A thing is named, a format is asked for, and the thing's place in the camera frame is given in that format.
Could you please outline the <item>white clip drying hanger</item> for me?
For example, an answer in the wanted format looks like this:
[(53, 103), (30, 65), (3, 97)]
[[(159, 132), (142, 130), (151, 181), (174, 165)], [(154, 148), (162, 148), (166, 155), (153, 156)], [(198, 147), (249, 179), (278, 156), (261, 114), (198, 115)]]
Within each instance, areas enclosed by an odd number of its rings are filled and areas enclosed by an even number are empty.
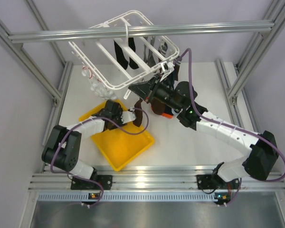
[(96, 29), (122, 28), (121, 37), (69, 42), (72, 53), (82, 63), (82, 75), (91, 91), (107, 100), (117, 99), (116, 91), (142, 82), (154, 74), (164, 80), (176, 67), (180, 49), (167, 36), (130, 37), (130, 27), (153, 23), (140, 11), (131, 10), (95, 25)]

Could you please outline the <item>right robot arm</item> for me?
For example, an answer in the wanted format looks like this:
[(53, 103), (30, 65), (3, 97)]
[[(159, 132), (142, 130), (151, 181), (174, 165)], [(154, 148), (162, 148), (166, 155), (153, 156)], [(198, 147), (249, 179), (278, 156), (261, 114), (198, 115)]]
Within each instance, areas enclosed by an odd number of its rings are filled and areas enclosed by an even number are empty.
[(251, 177), (266, 181), (279, 154), (272, 133), (262, 134), (239, 128), (215, 116), (194, 101), (197, 95), (190, 82), (181, 81), (172, 89), (153, 77), (146, 82), (132, 84), (129, 90), (147, 103), (158, 100), (175, 111), (179, 122), (197, 132), (209, 134), (241, 152), (242, 157), (221, 162), (213, 170), (212, 183), (224, 188), (230, 181)]

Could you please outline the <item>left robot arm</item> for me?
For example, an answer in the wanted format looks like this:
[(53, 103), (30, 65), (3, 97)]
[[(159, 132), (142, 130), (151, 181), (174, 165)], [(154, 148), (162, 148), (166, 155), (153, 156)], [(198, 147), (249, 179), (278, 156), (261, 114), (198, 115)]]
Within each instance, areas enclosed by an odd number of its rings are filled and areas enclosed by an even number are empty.
[(86, 120), (64, 127), (53, 127), (41, 155), (43, 162), (81, 179), (82, 184), (94, 188), (98, 183), (97, 171), (79, 159), (83, 140), (106, 130), (123, 127), (136, 119), (133, 111), (124, 111), (118, 102), (108, 100), (104, 108)]

